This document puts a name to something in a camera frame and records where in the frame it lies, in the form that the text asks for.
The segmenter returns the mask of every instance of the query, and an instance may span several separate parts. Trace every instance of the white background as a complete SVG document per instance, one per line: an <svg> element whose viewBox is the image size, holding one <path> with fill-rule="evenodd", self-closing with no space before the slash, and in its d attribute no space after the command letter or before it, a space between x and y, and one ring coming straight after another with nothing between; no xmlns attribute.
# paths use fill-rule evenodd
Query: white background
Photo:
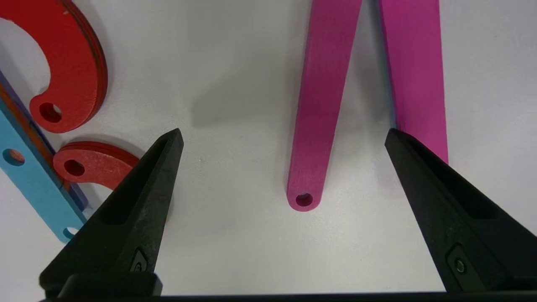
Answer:
<svg viewBox="0 0 537 302"><path fill-rule="evenodd" d="M364 1L323 200L285 184L310 1L76 1L104 49L104 105L69 133L137 156L179 127L185 148L156 272L164 294L443 290L383 141L378 13ZM537 2L441 1L451 166L537 233ZM0 69L23 102L48 85L41 50L0 20ZM82 186L93 206L110 190ZM62 244L0 172L0 295L43 298Z"/></svg>

